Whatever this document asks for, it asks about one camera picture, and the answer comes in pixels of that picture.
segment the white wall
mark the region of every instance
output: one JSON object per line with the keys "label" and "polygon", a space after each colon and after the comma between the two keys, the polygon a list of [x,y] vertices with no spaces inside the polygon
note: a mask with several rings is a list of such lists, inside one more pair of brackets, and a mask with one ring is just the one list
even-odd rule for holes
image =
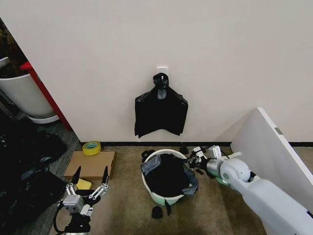
{"label": "white wall", "polygon": [[157,65],[189,103],[180,137],[231,141],[262,106],[313,141],[311,0],[2,0],[0,16],[81,141],[137,141],[134,98]]}

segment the black garbage bag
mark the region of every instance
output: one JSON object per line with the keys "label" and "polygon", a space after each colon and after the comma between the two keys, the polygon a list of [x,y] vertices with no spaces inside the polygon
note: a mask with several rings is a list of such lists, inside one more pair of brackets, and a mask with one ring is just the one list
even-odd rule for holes
{"label": "black garbage bag", "polygon": [[0,232],[33,220],[59,200],[65,182],[43,167],[32,167],[17,181],[0,185]]}
{"label": "black garbage bag", "polygon": [[150,191],[160,196],[194,195],[198,190],[194,172],[173,154],[153,156],[141,165],[141,171]]}
{"label": "black garbage bag", "polygon": [[179,136],[184,129],[188,102],[169,87],[166,74],[158,73],[153,80],[155,87],[135,99],[135,135],[140,138],[164,129]]}
{"label": "black garbage bag", "polygon": [[0,129],[0,152],[9,156],[8,163],[16,165],[47,165],[66,151],[61,139],[45,131],[37,132],[28,120],[7,121]]}

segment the cardboard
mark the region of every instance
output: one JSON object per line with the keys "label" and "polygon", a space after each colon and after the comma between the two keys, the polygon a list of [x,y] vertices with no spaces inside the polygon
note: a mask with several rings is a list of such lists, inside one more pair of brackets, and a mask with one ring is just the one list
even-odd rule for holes
{"label": "cardboard", "polygon": [[83,151],[74,151],[64,176],[71,179],[77,168],[81,166],[81,179],[102,179],[104,169],[108,166],[109,177],[112,178],[114,162],[114,151],[101,151],[93,156],[86,156]]}

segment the masking tape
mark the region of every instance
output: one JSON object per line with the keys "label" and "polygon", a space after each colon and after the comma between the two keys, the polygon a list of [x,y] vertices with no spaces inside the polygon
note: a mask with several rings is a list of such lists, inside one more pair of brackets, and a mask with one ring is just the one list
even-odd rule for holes
{"label": "masking tape", "polygon": [[101,151],[101,145],[98,141],[90,141],[83,145],[83,152],[87,156],[95,155]]}

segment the baseboard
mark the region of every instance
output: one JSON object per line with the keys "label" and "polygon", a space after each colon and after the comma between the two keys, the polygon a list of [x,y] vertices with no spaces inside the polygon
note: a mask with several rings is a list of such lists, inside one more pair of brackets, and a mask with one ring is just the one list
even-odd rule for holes
{"label": "baseboard", "polygon": [[230,146],[231,142],[100,142],[101,146]]}
{"label": "baseboard", "polygon": [[289,142],[292,147],[313,147],[313,142]]}

